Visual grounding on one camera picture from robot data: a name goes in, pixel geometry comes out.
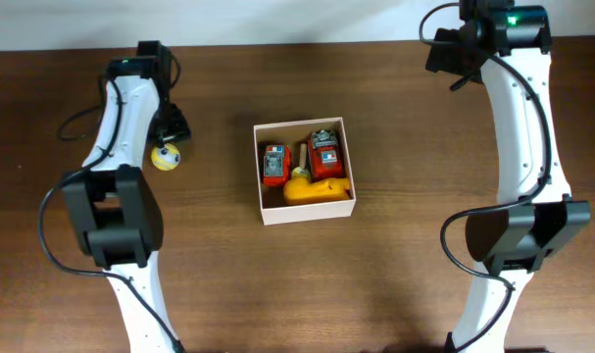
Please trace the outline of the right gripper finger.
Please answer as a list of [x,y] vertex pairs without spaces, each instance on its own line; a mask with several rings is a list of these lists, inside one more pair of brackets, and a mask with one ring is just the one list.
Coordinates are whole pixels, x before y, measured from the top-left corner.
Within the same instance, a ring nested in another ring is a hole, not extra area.
[[461,46],[431,45],[425,68],[433,73],[470,76],[477,74],[485,62],[484,56]]
[[480,71],[472,71],[468,73],[457,73],[459,77],[454,83],[449,86],[449,90],[454,92],[463,88],[466,84],[472,82],[477,84],[483,84],[482,76]]

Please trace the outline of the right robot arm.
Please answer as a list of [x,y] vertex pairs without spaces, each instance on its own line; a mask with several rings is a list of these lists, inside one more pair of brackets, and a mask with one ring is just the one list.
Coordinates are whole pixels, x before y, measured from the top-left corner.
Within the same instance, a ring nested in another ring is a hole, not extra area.
[[517,302],[545,260],[590,222],[575,201],[558,152],[549,91],[552,35],[547,11],[512,1],[458,0],[462,26],[439,29],[428,71],[458,76],[452,90],[482,84],[491,104],[499,181],[494,206],[458,212],[439,231],[447,258],[471,275],[447,352],[502,352]]

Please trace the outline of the yellow wooden rattle drum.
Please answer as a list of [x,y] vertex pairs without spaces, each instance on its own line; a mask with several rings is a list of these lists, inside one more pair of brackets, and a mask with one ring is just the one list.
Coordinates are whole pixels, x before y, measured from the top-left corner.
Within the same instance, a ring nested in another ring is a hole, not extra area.
[[303,178],[306,181],[311,181],[312,177],[307,168],[308,162],[308,145],[306,143],[301,143],[299,148],[299,160],[298,165],[292,170],[291,178]]

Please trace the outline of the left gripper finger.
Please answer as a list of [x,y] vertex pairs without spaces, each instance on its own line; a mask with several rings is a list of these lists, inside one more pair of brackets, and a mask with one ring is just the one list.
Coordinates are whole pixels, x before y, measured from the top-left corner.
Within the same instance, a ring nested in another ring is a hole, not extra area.
[[188,122],[175,103],[171,104],[171,115],[167,122],[167,142],[177,143],[191,137]]
[[157,147],[162,148],[172,139],[171,128],[169,125],[151,126],[149,130],[149,140]]

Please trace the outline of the orange toy dog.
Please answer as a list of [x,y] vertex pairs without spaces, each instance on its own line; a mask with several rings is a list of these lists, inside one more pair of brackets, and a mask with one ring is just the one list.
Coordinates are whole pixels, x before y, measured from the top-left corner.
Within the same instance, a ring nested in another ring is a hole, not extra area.
[[283,188],[283,197],[288,205],[307,205],[336,202],[350,199],[351,183],[348,178],[326,178],[310,182],[307,178],[296,177]]

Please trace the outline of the red toy fire truck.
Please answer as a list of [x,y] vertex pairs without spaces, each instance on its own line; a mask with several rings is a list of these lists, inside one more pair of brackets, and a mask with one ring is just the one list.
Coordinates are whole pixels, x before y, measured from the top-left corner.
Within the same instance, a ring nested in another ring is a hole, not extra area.
[[311,175],[315,181],[345,177],[340,144],[334,130],[313,131],[308,140],[308,153]]

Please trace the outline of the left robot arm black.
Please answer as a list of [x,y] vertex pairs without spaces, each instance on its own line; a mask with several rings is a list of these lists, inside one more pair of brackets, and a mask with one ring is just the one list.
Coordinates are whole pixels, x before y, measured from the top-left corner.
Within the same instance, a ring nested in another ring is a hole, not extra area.
[[101,121],[80,169],[58,184],[79,250],[112,287],[133,352],[181,352],[160,284],[164,221],[143,174],[154,146],[172,156],[191,132],[171,91],[180,65],[159,41],[141,41],[135,55],[112,60],[100,90]]

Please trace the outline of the red toy police car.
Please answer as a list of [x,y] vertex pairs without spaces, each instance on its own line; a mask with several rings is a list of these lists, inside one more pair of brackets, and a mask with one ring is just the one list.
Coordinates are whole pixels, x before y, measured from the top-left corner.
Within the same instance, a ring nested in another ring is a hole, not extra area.
[[263,185],[282,187],[290,179],[291,151],[284,144],[270,144],[264,149]]

